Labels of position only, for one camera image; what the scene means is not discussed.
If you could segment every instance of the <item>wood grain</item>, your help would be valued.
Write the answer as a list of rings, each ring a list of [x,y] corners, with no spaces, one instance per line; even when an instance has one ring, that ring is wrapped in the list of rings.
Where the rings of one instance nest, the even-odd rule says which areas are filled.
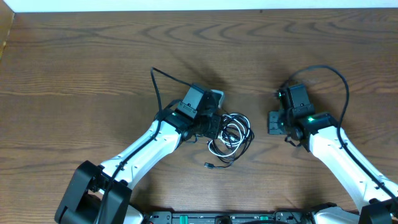
[[[267,135],[272,94],[292,72],[336,67],[351,102],[343,127],[398,182],[398,10],[18,14],[0,64],[0,223],[53,223],[73,171],[116,155],[156,113],[156,66],[226,93],[256,138],[226,170],[183,144],[134,189],[144,210],[265,211],[335,202],[355,210],[333,174],[283,136]],[[344,87],[323,70],[300,77],[318,111],[341,112]],[[187,88],[157,77],[164,103]]]

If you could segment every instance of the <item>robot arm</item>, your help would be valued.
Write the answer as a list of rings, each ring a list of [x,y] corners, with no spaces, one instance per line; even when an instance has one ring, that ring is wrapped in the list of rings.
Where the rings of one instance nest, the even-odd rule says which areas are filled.
[[[161,158],[176,150],[183,141],[196,134],[216,138],[221,116],[215,112],[223,100],[223,92],[193,84],[175,110],[170,109],[170,104],[160,111],[148,131],[126,150],[99,166],[89,161],[82,163],[62,198],[55,221],[94,223],[100,220],[100,224],[140,224],[142,214],[129,205],[132,189]],[[154,138],[159,123],[160,129]],[[123,167],[114,174],[121,164]],[[101,201],[88,193],[104,193],[108,186],[110,190],[106,200]]]
[[[279,91],[280,110],[269,113],[269,134],[286,134],[299,141],[308,152],[319,158],[336,176],[353,199],[361,216],[342,209],[326,208],[314,215],[316,223],[387,223],[396,212],[396,203],[385,190],[364,171],[376,177],[383,187],[398,196],[398,185],[380,173],[351,143],[340,128],[349,152],[343,149],[337,135],[337,121],[328,113],[315,114],[303,84],[287,86]]]
[[[131,144],[126,150],[119,153],[110,160],[101,163],[104,167],[103,172],[112,176],[117,166],[128,155],[134,152],[140,145],[146,142],[155,132],[158,120],[154,121],[148,131],[142,135],[136,142]],[[180,143],[181,134],[177,132],[174,126],[166,121],[161,121],[160,131],[155,140],[151,141],[143,147],[137,154],[135,154],[123,169],[118,173],[116,181],[126,181],[127,187],[133,189],[139,180],[166,155],[174,152]]]
[[[380,173],[351,143],[345,132],[341,129],[341,137],[348,149],[364,165],[373,176],[391,191],[398,195],[398,185]],[[380,189],[371,178],[350,158],[347,152],[341,148],[337,138],[337,129],[334,126],[318,130],[317,134],[310,135],[309,150],[321,160],[340,181],[348,192],[349,196],[361,211],[364,206],[372,200],[380,202],[390,199],[382,189]]]

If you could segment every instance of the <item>black cable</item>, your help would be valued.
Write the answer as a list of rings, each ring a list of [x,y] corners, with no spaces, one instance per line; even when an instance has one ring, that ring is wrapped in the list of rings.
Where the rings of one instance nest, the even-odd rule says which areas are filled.
[[[288,134],[286,135],[285,142],[290,143],[293,147],[301,147],[301,143],[295,144],[291,139],[291,134]]]
[[[252,129],[248,126],[247,122],[245,121],[245,117],[242,114],[238,114],[238,113],[232,113],[232,114],[228,114],[227,116],[225,116],[222,119],[222,122],[220,124],[221,127],[221,133],[222,133],[222,138],[225,138],[228,140],[229,145],[225,144],[226,148],[229,151],[234,151],[236,148],[232,146],[233,143],[239,142],[237,141],[237,138],[239,138],[239,136],[237,136],[235,133],[233,133],[233,131],[238,131],[234,126],[229,126],[229,124],[233,123],[236,121],[239,121],[240,124],[242,124],[246,130],[246,133],[249,134],[244,134],[243,135],[243,140],[242,143],[239,147],[242,147],[242,150],[240,151],[240,153],[234,153],[228,157],[221,157],[221,156],[225,156],[230,154],[230,152],[223,152],[220,150],[220,148],[217,146],[217,144],[215,143],[215,139],[213,139],[212,141],[208,142],[208,147],[210,147],[210,149],[215,152],[218,155],[221,156],[217,156],[217,158],[225,163],[225,166],[214,166],[214,164],[209,164],[209,163],[205,163],[205,167],[209,168],[209,169],[225,169],[228,168],[230,166],[233,165],[233,163],[238,160],[249,148],[251,142],[254,139],[254,133],[252,131]]]
[[[346,113],[347,107],[348,107],[348,102],[349,102],[349,87],[348,87],[348,83],[346,78],[335,68],[328,66],[328,65],[312,65],[309,66],[307,68],[301,69],[295,73],[293,73],[288,80],[286,80],[283,84],[282,84],[282,88],[287,87],[287,85],[289,84],[289,82],[293,79],[294,76],[298,75],[299,73],[305,72],[305,71],[309,71],[309,70],[314,70],[314,69],[318,69],[318,68],[325,68],[325,69],[329,69],[332,72],[334,72],[336,75],[338,75],[341,80],[344,83],[345,89],[346,89],[346,101],[344,103],[344,107],[343,107],[343,111],[341,112],[340,115],[340,119],[337,125],[337,138],[342,146],[342,148],[347,152],[347,154],[350,156],[350,158],[352,158],[352,160],[365,172],[365,174],[367,174],[371,180],[377,184],[377,186],[382,189],[386,194],[388,194],[388,196],[390,196],[392,198],[392,200],[394,201],[394,203],[396,203],[396,205],[398,206],[398,200],[396,199],[396,196],[384,185],[384,182],[380,182],[354,155],[353,153],[347,148],[347,145],[344,143],[343,138],[341,137],[341,124],[343,122],[343,118],[344,115]]]
[[[172,106],[176,105],[179,102],[182,102],[182,100],[181,99],[173,100],[165,107],[165,109],[169,109],[169,108],[171,108]]]
[[[105,216],[105,215],[106,215],[106,214],[104,213],[104,206],[105,206],[105,204],[106,204],[106,200],[108,199],[109,191],[111,190],[111,187],[112,187],[112,185],[113,185],[113,182],[114,182],[116,176],[118,175],[119,171],[124,167],[124,165],[128,162],[128,160],[131,159],[131,157],[133,157],[133,156],[134,156],[135,154],[137,154],[143,147],[145,147],[145,146],[148,145],[152,140],[154,140],[154,139],[156,138],[157,134],[159,133],[160,124],[161,124],[161,122],[162,122],[162,120],[163,120],[163,117],[162,117],[162,115],[161,115],[161,112],[162,112],[162,100],[160,99],[159,89],[158,89],[158,87],[157,87],[157,85],[156,85],[154,70],[155,70],[156,72],[159,72],[159,73],[165,75],[166,77],[171,78],[172,80],[175,80],[175,81],[177,81],[177,82],[179,82],[179,83],[182,83],[182,84],[184,84],[184,85],[191,86],[191,84],[186,83],[186,82],[184,82],[184,81],[181,81],[181,80],[179,80],[179,79],[177,79],[177,78],[174,78],[174,77],[172,77],[171,75],[166,74],[165,72],[163,72],[163,71],[161,71],[161,70],[159,70],[159,69],[157,69],[157,68],[152,67],[152,68],[150,69],[150,77],[151,77],[151,79],[152,79],[152,83],[154,84],[155,93],[156,93],[156,98],[157,98],[157,105],[158,105],[158,108],[159,108],[159,112],[158,112],[158,123],[157,123],[156,131],[155,131],[155,133],[154,133],[146,142],[144,142],[142,145],[140,145],[134,152],[132,152],[132,153],[131,153],[130,155],[128,155],[122,162],[120,162],[119,165],[118,165],[118,167],[116,168],[116,170],[113,172],[113,175],[112,175],[112,177],[110,178],[110,180],[109,180],[109,182],[108,182],[108,186],[107,186],[107,188],[106,188],[105,191],[104,191],[102,203],[101,203],[101,205],[99,206],[98,215],[97,215],[97,221],[96,221],[97,224],[101,223],[100,221],[101,221],[101,219],[102,219],[102,216]],[[172,104],[178,103],[178,101],[179,101],[179,100],[174,100],[174,101],[172,101],[167,107],[171,107]]]

